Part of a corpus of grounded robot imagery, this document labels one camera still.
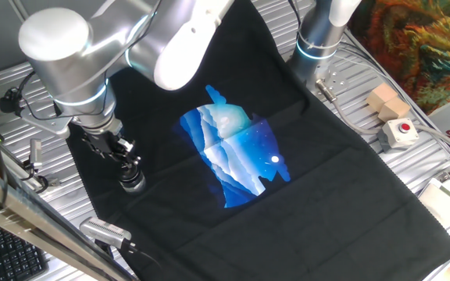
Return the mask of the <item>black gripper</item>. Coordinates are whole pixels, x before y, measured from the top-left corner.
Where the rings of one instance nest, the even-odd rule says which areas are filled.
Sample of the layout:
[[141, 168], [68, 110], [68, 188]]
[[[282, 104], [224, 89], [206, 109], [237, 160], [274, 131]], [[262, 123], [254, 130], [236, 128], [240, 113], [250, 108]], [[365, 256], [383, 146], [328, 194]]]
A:
[[110, 157], [120, 164], [120, 178], [131, 178], [138, 169], [141, 157], [136, 154], [135, 143], [123, 137], [121, 133], [106, 131], [100, 134], [85, 132], [82, 141], [103, 158]]

